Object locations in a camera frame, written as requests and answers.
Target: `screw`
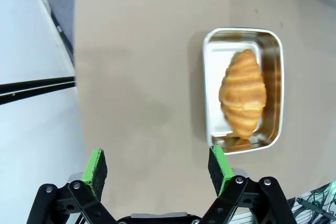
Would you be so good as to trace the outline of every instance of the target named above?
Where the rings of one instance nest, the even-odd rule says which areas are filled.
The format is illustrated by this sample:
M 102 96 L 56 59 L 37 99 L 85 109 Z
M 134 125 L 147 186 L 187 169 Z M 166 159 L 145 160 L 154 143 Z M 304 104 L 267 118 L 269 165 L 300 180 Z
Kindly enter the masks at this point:
M 271 180 L 268 179 L 268 178 L 266 178 L 266 179 L 264 180 L 264 184 L 265 184 L 266 186 L 269 186 L 269 185 L 271 184 Z
M 74 186 L 74 189 L 78 189 L 80 187 L 80 183 L 76 182 L 76 183 L 74 183 L 73 186 Z
M 243 180 L 242 177 L 238 177 L 238 178 L 236 178 L 236 183 L 237 183 L 237 184 L 241 184 L 243 181 L 244 181 L 244 180 Z
M 47 193 L 50 193 L 53 189 L 52 189 L 53 187 L 52 186 L 47 186 L 47 188 L 46 188 L 46 192 Z

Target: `metal tray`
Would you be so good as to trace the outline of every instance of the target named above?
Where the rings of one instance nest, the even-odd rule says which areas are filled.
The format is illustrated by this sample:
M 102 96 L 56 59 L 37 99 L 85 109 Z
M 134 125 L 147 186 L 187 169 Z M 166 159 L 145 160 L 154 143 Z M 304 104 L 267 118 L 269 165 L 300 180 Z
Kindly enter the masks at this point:
M 219 88 L 234 54 L 251 49 L 257 57 L 266 86 L 267 101 L 263 115 L 249 146 L 235 146 L 236 136 L 225 120 L 218 100 Z M 279 38 L 268 30 L 253 28 L 218 28 L 204 39 L 203 63 L 207 142 L 223 147 L 227 154 L 268 148 L 279 138 L 284 107 L 284 65 Z

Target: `beige tabletop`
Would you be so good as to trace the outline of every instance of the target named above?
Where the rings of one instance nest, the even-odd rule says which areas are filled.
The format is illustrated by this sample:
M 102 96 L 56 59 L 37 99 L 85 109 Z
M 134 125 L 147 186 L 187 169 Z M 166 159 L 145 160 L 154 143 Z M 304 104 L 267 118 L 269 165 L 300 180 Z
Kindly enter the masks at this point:
M 281 136 L 230 164 L 277 178 L 288 198 L 336 178 L 336 1 L 77 0 L 75 20 L 85 144 L 106 152 L 102 202 L 116 218 L 202 216 L 215 199 L 202 42 L 218 27 L 265 28 L 284 48 Z

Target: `croissant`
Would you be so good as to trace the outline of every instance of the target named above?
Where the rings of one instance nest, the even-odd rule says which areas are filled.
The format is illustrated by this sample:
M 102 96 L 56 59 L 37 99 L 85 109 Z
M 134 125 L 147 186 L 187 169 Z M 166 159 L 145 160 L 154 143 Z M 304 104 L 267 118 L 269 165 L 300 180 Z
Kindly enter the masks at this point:
M 222 111 L 236 133 L 249 139 L 266 105 L 266 88 L 255 54 L 247 49 L 229 66 L 219 89 Z

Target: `green tape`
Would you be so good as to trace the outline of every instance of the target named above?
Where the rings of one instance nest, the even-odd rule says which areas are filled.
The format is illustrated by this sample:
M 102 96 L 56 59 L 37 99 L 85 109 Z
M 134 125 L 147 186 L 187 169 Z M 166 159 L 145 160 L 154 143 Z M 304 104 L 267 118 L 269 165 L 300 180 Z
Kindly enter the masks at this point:
M 222 182 L 222 186 L 220 187 L 221 189 L 219 191 L 219 195 L 221 195 L 225 188 L 225 184 L 235 175 L 230 167 L 228 160 L 225 157 L 222 147 L 218 145 L 213 145 L 211 147 L 211 151 L 215 155 L 217 162 L 219 164 L 220 170 L 222 171 L 222 174 L 223 174 L 223 182 Z
M 85 168 L 85 171 L 81 179 L 86 185 L 88 185 L 91 188 L 91 191 L 95 197 L 97 197 L 97 195 L 93 189 L 92 182 L 93 182 L 94 172 L 97 168 L 97 164 L 98 164 L 101 153 L 102 153 L 102 149 L 95 149 L 92 151 L 91 157 L 89 159 L 89 162 Z

